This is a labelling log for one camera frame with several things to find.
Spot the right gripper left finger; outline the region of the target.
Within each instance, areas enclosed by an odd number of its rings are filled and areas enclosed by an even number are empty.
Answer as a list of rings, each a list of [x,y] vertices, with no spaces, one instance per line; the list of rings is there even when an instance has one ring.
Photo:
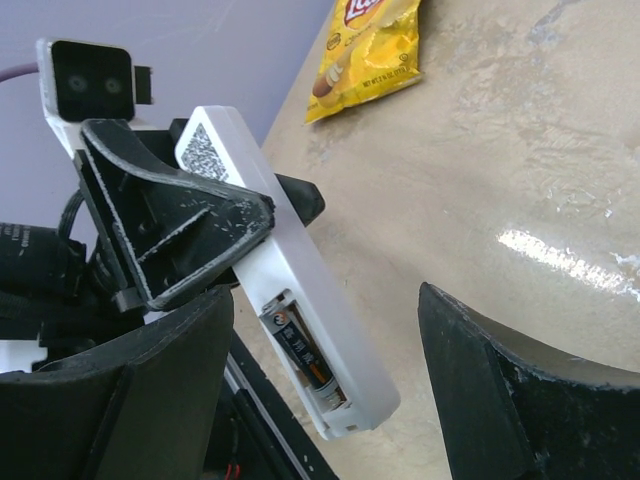
[[[234,323],[211,290],[43,370],[1,377],[5,479],[197,479]]]

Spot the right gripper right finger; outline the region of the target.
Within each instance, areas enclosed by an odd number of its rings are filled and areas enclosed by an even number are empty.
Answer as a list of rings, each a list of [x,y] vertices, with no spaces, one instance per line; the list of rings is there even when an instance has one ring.
[[[427,282],[418,322],[453,478],[638,478],[638,373],[554,348]]]

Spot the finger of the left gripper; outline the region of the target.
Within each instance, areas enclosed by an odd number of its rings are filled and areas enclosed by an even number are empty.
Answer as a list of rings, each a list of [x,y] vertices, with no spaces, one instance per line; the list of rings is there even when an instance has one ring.
[[[276,178],[304,226],[324,212],[325,199],[314,183],[283,174],[277,174]]]

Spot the white long remote control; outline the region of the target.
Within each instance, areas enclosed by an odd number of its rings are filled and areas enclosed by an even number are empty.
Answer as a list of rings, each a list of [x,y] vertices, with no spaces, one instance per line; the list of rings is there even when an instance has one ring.
[[[261,321],[318,433],[333,440],[373,430],[388,420],[400,405],[400,394],[239,112],[225,106],[197,107],[175,155],[188,172],[272,198],[271,234],[233,271],[259,317],[275,304],[291,309],[334,374],[346,402],[330,409]]]

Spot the black battery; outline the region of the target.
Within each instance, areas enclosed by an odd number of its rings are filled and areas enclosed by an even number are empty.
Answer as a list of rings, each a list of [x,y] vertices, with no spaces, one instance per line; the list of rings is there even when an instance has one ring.
[[[330,409],[336,409],[346,402],[330,367],[296,324],[289,307],[275,304],[265,309],[260,319],[310,384],[313,392]]]

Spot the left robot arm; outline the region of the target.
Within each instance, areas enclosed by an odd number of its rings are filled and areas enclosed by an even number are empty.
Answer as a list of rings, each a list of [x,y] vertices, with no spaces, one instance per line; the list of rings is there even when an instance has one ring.
[[[137,130],[84,121],[71,150],[79,185],[53,227],[1,226],[1,336],[34,340],[56,360],[140,327],[218,286],[276,231],[284,208],[303,225],[325,203],[307,181],[235,183],[222,154],[195,137],[198,164],[174,155],[186,127]]]

